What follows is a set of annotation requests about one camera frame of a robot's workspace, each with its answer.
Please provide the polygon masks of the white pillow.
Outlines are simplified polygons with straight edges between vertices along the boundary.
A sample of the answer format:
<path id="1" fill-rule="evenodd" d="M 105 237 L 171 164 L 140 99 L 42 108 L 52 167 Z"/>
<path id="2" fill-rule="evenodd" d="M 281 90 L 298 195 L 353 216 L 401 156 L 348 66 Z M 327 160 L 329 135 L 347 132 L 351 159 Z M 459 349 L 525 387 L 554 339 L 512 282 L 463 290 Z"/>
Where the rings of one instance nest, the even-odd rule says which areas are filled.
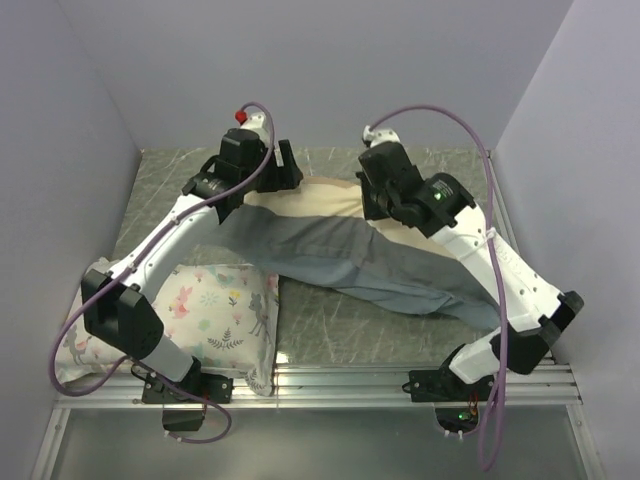
<path id="1" fill-rule="evenodd" d="M 284 217 L 364 219 L 361 187 L 345 180 L 328 177 L 304 178 L 294 190 L 248 193 L 244 200 L 246 205 L 263 207 Z M 417 229 L 410 229 L 393 219 L 366 220 L 366 223 L 393 243 L 454 258 L 433 240 L 426 239 Z"/>

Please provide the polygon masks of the blue-grey pillowcase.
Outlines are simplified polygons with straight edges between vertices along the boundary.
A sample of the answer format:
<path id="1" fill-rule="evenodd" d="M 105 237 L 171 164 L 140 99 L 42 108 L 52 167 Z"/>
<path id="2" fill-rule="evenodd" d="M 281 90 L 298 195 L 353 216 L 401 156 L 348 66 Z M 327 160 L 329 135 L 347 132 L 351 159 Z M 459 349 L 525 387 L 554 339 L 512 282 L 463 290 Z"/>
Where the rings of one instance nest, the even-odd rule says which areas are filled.
<path id="1" fill-rule="evenodd" d="M 392 220 L 287 216 L 245 204 L 203 241 L 278 275 L 392 312 L 440 313 L 484 330 L 499 325 L 496 301 L 458 260 Z"/>

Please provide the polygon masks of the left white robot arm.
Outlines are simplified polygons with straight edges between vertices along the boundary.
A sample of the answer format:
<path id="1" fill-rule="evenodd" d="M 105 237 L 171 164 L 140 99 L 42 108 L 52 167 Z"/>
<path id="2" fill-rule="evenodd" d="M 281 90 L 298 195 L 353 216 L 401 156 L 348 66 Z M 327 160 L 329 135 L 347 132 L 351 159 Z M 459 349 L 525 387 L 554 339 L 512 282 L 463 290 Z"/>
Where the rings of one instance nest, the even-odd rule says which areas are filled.
<path id="1" fill-rule="evenodd" d="M 228 130 L 218 154 L 187 181 L 162 222 L 109 271 L 85 274 L 86 331 L 165 379 L 177 401 L 201 395 L 200 361 L 165 335 L 152 302 L 180 259 L 211 237 L 247 193 L 293 190 L 301 180 L 290 144 L 276 141 L 265 113 Z"/>

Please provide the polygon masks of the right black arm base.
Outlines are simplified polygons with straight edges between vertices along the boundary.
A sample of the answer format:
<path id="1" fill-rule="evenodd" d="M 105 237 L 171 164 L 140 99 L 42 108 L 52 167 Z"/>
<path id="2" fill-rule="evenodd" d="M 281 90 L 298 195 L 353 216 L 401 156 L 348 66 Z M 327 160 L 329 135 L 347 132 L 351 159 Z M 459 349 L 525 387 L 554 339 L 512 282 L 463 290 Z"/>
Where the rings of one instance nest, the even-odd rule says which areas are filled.
<path id="1" fill-rule="evenodd" d="M 434 410 L 438 426 L 445 435 L 462 438 L 479 426 L 479 403 L 489 398 L 493 383 L 492 375 L 466 384 L 446 369 L 429 369 L 411 370 L 401 388 L 412 403 L 443 403 Z"/>

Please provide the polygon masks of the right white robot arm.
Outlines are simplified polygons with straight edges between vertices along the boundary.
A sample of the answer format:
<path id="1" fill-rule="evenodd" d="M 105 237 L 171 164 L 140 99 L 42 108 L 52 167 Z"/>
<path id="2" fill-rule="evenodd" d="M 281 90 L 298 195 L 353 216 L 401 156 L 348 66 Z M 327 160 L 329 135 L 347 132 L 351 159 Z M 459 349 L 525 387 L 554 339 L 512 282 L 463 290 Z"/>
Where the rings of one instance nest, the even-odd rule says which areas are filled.
<path id="1" fill-rule="evenodd" d="M 399 141 L 371 142 L 359 162 L 366 219 L 391 218 L 419 231 L 458 260 L 498 304 L 500 327 L 443 364 L 444 394 L 463 399 L 478 381 L 502 369 L 530 374 L 582 310 L 581 296 L 539 276 L 488 225 L 453 176 L 422 178 Z"/>

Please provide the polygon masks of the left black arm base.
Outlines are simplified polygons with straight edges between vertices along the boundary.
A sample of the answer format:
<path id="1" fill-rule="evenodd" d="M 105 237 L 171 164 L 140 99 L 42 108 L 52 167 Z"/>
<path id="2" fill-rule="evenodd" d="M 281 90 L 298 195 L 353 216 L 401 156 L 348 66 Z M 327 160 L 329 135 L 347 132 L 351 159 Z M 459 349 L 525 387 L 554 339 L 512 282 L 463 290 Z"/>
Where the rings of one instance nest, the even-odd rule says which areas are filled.
<path id="1" fill-rule="evenodd" d="M 204 373 L 198 362 L 192 365 L 181 382 L 172 382 L 137 364 L 131 367 L 130 372 L 144 383 L 141 403 L 163 407 L 162 426 L 166 436 L 183 443 L 206 444 L 221 440 L 230 432 L 232 418 L 224 405 L 232 399 L 232 378 Z M 225 425 L 222 431 L 209 439 L 185 437 L 185 434 L 200 431 L 210 410 L 223 415 Z"/>

